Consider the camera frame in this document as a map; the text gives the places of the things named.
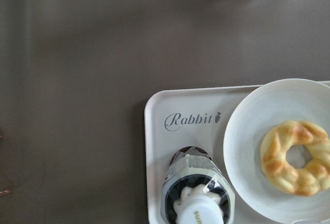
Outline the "white serving tray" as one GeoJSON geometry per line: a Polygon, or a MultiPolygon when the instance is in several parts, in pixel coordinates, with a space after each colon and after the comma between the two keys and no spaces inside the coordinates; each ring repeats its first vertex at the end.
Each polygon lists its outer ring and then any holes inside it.
{"type": "Polygon", "coordinates": [[[227,124],[244,98],[261,86],[167,90],[145,107],[147,207],[150,223],[163,223],[161,192],[173,154],[186,146],[207,151],[230,181],[224,163],[227,124]]]}

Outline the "yellow donut pastry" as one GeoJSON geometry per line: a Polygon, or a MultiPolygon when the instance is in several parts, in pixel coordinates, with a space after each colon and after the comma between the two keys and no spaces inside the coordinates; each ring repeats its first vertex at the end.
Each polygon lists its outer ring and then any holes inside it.
{"type": "Polygon", "coordinates": [[[286,194],[313,196],[329,189],[329,136],[312,122],[288,120],[269,130],[260,159],[268,181],[286,194]]]}

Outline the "white plate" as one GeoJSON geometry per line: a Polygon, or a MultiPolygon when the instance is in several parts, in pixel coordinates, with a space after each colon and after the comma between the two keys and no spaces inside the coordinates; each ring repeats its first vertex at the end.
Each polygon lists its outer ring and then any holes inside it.
{"type": "Polygon", "coordinates": [[[262,172],[261,141],[285,120],[308,120],[329,130],[329,83],[274,81],[254,90],[234,110],[223,153],[236,191],[236,223],[329,223],[329,191],[311,197],[287,195],[262,172]]]}

